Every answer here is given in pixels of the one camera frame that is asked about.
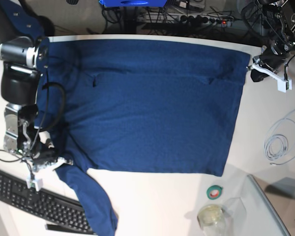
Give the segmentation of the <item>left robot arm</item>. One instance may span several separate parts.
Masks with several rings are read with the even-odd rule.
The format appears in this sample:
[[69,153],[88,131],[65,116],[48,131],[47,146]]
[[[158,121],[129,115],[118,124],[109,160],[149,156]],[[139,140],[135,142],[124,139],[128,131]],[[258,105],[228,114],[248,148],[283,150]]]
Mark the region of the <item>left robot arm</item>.
[[248,31],[263,43],[253,64],[272,74],[283,67],[287,82],[288,57],[295,52],[295,0],[251,0],[240,14]]

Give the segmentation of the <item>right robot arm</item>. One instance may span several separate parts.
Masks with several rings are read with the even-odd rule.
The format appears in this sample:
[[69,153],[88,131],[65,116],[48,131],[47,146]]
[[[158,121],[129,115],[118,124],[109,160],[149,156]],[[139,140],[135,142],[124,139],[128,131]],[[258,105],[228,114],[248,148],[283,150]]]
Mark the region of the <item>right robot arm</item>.
[[7,101],[4,112],[6,131],[3,148],[29,160],[37,169],[56,164],[59,155],[39,133],[53,127],[34,125],[38,115],[36,104],[39,82],[47,68],[49,36],[54,27],[49,19],[36,15],[21,0],[0,0],[0,60],[3,62],[1,96]]

